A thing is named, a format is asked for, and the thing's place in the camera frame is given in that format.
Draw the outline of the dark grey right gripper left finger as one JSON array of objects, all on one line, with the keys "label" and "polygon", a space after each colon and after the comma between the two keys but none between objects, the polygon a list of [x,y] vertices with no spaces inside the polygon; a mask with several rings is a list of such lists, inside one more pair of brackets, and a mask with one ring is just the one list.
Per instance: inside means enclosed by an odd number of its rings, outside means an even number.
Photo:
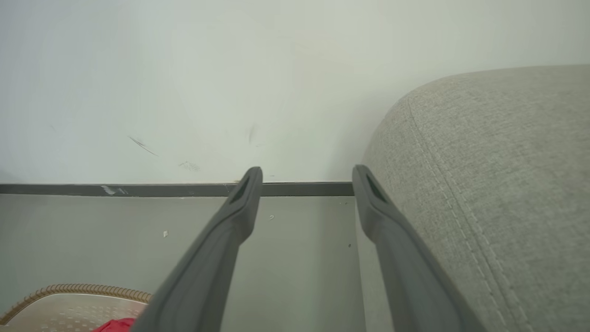
[{"label": "dark grey right gripper left finger", "polygon": [[131,326],[133,332],[219,332],[240,246],[253,233],[263,170],[249,168]]}]

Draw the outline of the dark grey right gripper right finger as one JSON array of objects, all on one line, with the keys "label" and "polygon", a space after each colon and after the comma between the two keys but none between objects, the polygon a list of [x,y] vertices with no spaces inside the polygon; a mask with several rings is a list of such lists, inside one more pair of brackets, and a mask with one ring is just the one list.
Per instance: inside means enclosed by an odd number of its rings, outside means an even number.
[{"label": "dark grey right gripper right finger", "polygon": [[484,332],[474,310],[371,170],[356,165],[352,178],[367,330]]}]

